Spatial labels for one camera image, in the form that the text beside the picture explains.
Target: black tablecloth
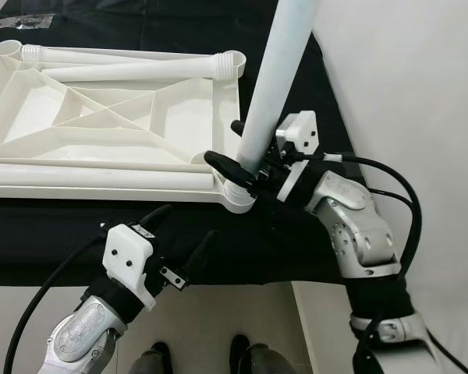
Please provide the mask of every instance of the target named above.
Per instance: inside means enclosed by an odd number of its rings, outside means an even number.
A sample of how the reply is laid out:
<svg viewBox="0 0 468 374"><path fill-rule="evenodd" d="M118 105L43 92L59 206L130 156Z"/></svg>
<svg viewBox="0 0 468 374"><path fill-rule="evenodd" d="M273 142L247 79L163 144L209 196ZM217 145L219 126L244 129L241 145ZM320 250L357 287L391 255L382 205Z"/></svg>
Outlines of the black tablecloth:
<svg viewBox="0 0 468 374"><path fill-rule="evenodd" d="M48 29L0 29L0 41L247 56L239 81L246 117L276 1L260 0L10 0L0 18L53 12ZM313 37L282 117L317 113L320 150L352 152L322 53ZM94 236L101 222L138 221L163 205L154 202L0 199L0 285L41 284L69 253ZM161 250L176 264L209 230L218 230L213 256L199 284L263 284L307 280L340 282L335 255L320 222L277 201L258 201L243 215L206 203L173 203L156 231ZM101 271L103 248L92 249L59 280L88 284Z"/></svg>

